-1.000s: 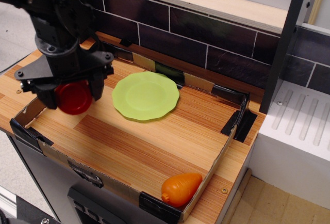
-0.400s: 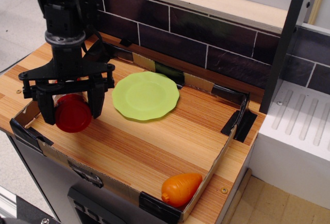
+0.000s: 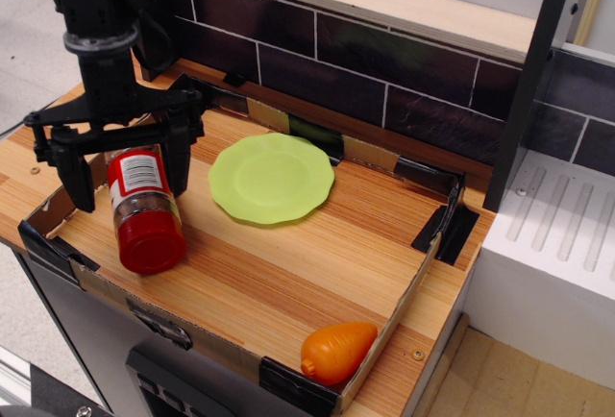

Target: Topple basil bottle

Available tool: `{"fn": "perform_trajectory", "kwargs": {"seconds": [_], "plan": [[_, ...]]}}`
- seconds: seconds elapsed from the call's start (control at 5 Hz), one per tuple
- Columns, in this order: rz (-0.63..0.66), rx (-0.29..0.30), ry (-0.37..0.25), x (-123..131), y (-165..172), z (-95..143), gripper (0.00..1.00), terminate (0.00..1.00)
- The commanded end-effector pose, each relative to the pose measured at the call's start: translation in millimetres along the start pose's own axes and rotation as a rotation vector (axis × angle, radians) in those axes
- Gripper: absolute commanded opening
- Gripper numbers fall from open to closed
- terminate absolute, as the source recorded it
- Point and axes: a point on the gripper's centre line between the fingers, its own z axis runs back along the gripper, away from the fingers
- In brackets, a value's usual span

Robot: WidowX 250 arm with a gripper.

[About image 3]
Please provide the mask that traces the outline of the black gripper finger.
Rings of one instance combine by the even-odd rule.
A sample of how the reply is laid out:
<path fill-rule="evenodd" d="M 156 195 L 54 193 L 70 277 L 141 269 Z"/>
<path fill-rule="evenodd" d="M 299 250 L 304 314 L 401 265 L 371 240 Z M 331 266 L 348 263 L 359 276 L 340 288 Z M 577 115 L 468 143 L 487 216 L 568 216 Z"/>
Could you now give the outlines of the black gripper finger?
<path fill-rule="evenodd" d="M 74 206 L 91 213 L 95 210 L 94 187 L 91 169 L 85 157 L 68 148 L 53 151 L 53 161 L 62 185 Z"/>
<path fill-rule="evenodd" d="M 175 197 L 187 189 L 191 145 L 194 143 L 191 130 L 186 125 L 158 122 L 160 132 L 158 145 L 169 187 Z"/>

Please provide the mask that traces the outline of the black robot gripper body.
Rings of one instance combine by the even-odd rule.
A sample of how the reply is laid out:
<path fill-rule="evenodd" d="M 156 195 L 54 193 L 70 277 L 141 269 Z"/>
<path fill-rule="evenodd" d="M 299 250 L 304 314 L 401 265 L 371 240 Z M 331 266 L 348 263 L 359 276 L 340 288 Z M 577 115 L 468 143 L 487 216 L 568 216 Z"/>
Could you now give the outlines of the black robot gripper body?
<path fill-rule="evenodd" d="M 53 151 L 61 147 L 85 157 L 158 144 L 158 122 L 186 125 L 194 143 L 204 135 L 203 93 L 186 75 L 168 89 L 140 84 L 127 37 L 66 37 L 64 45 L 78 58 L 84 93 L 25 117 L 37 161 L 55 165 Z"/>

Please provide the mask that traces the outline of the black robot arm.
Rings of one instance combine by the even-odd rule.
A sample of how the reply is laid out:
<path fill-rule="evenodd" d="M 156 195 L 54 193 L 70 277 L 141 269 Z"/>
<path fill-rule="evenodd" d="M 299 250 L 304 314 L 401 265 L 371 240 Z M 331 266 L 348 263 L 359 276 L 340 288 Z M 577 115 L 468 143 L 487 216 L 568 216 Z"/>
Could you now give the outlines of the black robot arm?
<path fill-rule="evenodd" d="M 187 188 L 190 148 L 204 133 L 201 92 L 180 79 L 167 90 L 140 85 L 132 51 L 138 21 L 154 0 L 54 0 L 66 32 L 64 46 L 77 56 L 84 92 L 53 108 L 30 113 L 37 160 L 58 171 L 73 205 L 95 209 L 86 156 L 158 145 L 174 195 Z"/>

